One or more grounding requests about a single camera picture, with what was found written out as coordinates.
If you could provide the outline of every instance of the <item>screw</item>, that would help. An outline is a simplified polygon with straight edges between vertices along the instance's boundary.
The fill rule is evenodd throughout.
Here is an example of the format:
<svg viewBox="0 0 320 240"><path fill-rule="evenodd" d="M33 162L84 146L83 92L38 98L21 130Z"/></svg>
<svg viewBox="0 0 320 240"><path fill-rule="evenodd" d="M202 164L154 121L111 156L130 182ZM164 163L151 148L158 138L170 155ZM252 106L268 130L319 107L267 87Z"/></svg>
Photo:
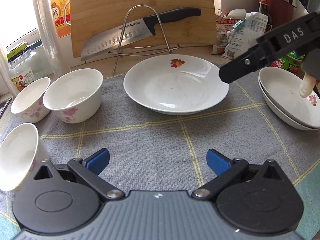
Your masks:
<svg viewBox="0 0 320 240"><path fill-rule="evenodd" d="M251 64L251 61L250 61L248 58L246 58L246 59L244 60L244 63L245 63L247 66L249 66L249 65Z"/></svg>
<svg viewBox="0 0 320 240"><path fill-rule="evenodd" d="M210 195L210 191L205 188L200 188L194 191L194 194L197 197L207 197Z"/></svg>
<svg viewBox="0 0 320 240"><path fill-rule="evenodd" d="M119 189L109 190L107 192L107 197L109 198L121 198L123 197L123 192Z"/></svg>

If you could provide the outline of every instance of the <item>white bowl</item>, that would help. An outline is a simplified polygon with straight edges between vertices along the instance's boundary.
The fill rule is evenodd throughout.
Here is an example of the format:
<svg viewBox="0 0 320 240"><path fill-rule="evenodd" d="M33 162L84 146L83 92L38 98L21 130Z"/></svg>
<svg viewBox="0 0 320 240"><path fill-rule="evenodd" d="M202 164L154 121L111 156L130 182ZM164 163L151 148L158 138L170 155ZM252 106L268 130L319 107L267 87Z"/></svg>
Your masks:
<svg viewBox="0 0 320 240"><path fill-rule="evenodd" d="M43 105L42 100L50 82L50 78L45 77L28 85L14 99L11 112L31 123L39 122L46 117L50 110Z"/></svg>
<svg viewBox="0 0 320 240"><path fill-rule="evenodd" d="M307 98L300 96L302 80L287 70L266 67L259 78L268 98L287 116L303 126L320 128L320 101L312 92Z"/></svg>
<svg viewBox="0 0 320 240"><path fill-rule="evenodd" d="M125 75L123 85L138 104L171 115L194 114L213 107L229 91L229 84L221 81L216 65L176 54L139 62Z"/></svg>
<svg viewBox="0 0 320 240"><path fill-rule="evenodd" d="M66 123L79 123L97 112L102 101L103 76L100 71L84 68L58 78L43 97L45 107Z"/></svg>
<svg viewBox="0 0 320 240"><path fill-rule="evenodd" d="M37 128L31 123L14 128L0 146L0 190L20 189L34 166L43 160L49 160L49 154Z"/></svg>
<svg viewBox="0 0 320 240"><path fill-rule="evenodd" d="M288 117L285 113L283 113L274 103L272 103L272 101L269 99L269 97L267 96L265 90L263 89L261 83L260 83L260 79L258 78L258 83L260 86L260 89L262 91L262 95L264 100L266 101L267 105L270 107L270 109L285 123L287 123L288 125L292 126L293 128L296 128L298 130L302 130L302 131L313 131L313 130L319 130L319 128L310 128L310 127L306 127L303 126L302 124L299 124L298 122L296 122L295 120L291 119L290 117Z"/></svg>

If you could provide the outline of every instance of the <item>clear plastic tube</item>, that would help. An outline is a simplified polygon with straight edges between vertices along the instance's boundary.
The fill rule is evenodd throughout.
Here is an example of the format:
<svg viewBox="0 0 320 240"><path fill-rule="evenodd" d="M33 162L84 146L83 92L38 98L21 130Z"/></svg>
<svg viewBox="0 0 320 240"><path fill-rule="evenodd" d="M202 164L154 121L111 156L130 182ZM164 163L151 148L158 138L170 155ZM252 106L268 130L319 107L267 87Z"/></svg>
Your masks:
<svg viewBox="0 0 320 240"><path fill-rule="evenodd" d="M10 65L8 63L6 53L4 52L4 49L0 44L0 75L2 76L11 96L15 98L20 92L9 78L9 67Z"/></svg>
<svg viewBox="0 0 320 240"><path fill-rule="evenodd" d="M33 0L38 31L44 51L56 78L70 72L58 43L57 29L53 22L50 0Z"/></svg>

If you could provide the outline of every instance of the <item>gray tablecloth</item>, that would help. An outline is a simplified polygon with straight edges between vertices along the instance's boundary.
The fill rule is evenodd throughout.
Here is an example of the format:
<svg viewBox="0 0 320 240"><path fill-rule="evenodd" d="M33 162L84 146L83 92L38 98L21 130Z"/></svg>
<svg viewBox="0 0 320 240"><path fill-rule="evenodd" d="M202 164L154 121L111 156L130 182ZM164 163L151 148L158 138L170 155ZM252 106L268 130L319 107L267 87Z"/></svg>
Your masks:
<svg viewBox="0 0 320 240"><path fill-rule="evenodd" d="M126 193L131 189L191 192L215 177L206 165L209 148L249 163L275 159L305 202L298 232L311 239L320 228L316 219L320 185L317 179L308 179L318 170L320 134L296 130L277 118L263 100L258 73L230 84L219 105L191 116L159 114L138 105L125 93L123 79L120 74L104 80L101 107L87 121L67 124L49 113L36 123L54 164L86 158L106 147L110 164L100 176ZM21 123L13 116L1 141ZM0 192L0 239L19 231L12 200L13 193Z"/></svg>

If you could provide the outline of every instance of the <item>wooden cutting board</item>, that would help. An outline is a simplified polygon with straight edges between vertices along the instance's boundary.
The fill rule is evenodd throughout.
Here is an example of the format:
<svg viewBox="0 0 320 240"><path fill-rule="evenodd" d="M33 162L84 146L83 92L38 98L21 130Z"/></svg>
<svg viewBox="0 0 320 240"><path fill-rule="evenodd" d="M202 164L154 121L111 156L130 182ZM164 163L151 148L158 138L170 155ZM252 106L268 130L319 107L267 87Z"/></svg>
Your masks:
<svg viewBox="0 0 320 240"><path fill-rule="evenodd" d="M71 0L71 39L73 56L79 57L84 43L92 36L123 24L128 10L135 5L146 4L158 13L179 7L196 7L202 10L200 17L164 23L169 44L216 44L215 10L213 0ZM131 12L128 22L154 14L148 8ZM132 46L165 44L159 24L156 36L137 41Z"/></svg>

